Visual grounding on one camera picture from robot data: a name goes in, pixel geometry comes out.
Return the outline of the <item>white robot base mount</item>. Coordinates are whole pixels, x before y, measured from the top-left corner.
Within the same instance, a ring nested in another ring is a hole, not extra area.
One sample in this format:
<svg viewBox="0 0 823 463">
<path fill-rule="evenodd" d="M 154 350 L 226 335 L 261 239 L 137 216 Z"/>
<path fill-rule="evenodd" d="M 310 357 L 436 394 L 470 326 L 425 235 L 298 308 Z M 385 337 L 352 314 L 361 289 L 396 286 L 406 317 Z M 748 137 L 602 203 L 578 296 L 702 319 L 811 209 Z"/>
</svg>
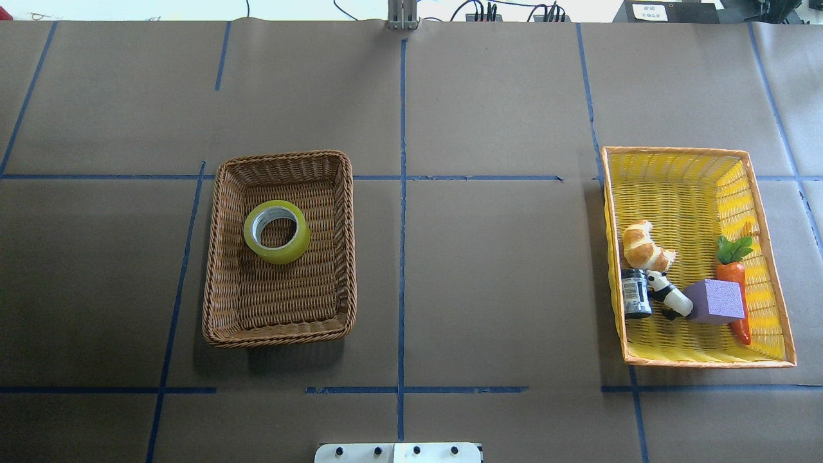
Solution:
<svg viewBox="0 0 823 463">
<path fill-rule="evenodd" d="M 483 462 L 483 447 L 474 442 L 327 443 L 314 462 Z"/>
</svg>

